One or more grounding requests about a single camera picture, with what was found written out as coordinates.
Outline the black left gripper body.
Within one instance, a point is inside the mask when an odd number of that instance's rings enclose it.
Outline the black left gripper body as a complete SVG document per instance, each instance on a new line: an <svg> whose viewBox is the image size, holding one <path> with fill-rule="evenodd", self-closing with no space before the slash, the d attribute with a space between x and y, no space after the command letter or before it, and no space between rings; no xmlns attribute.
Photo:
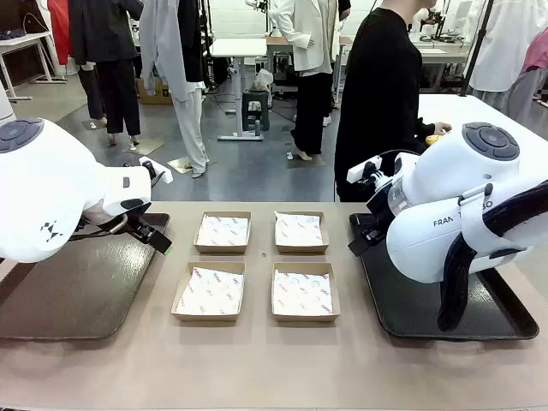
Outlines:
<svg viewBox="0 0 548 411"><path fill-rule="evenodd" d="M129 234L143 244L148 244L156 229L145 219L144 215L151 203L139 205L125 213L125 224L119 229L120 234Z"/></svg>

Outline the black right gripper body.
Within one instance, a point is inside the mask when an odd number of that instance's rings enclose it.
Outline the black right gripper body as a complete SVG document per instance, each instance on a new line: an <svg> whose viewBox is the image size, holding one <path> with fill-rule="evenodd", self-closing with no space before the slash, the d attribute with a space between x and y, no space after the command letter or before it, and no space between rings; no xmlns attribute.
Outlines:
<svg viewBox="0 0 548 411"><path fill-rule="evenodd" d="M392 222L392 211L388 204L388 193L392 187L391 183L384 184L368 200L367 208L376 219L376 227L382 234L386 234Z"/></svg>

